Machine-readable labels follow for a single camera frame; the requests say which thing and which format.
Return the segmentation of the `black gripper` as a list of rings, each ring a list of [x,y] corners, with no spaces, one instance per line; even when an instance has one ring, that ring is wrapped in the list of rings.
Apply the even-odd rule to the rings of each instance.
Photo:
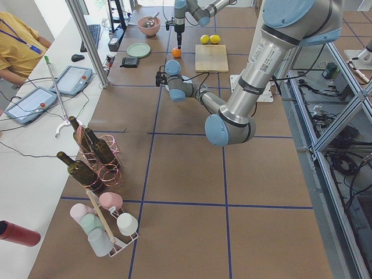
[[[184,24],[176,24],[174,26],[174,31],[177,34],[177,48],[181,49],[182,46],[182,33],[185,31],[185,25]]]

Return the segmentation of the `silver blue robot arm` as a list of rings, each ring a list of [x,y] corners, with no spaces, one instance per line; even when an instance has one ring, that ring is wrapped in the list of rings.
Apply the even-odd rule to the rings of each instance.
[[[156,75],[174,102],[195,98],[209,112],[205,133],[216,146],[241,144],[255,133],[250,111],[264,92],[287,52],[298,46],[335,41],[341,34],[343,1],[266,1],[262,6],[262,37],[242,71],[228,101],[203,84],[186,83],[178,61],[170,60]]]
[[[174,27],[174,31],[177,35],[177,48],[181,49],[182,46],[182,36],[185,31],[187,13],[189,13],[201,27],[205,27],[209,24],[210,19],[219,11],[235,3],[236,1],[230,0],[214,1],[203,8],[199,6],[198,2],[195,0],[176,0],[174,3],[174,16],[166,23],[166,28],[169,28],[169,26]]]

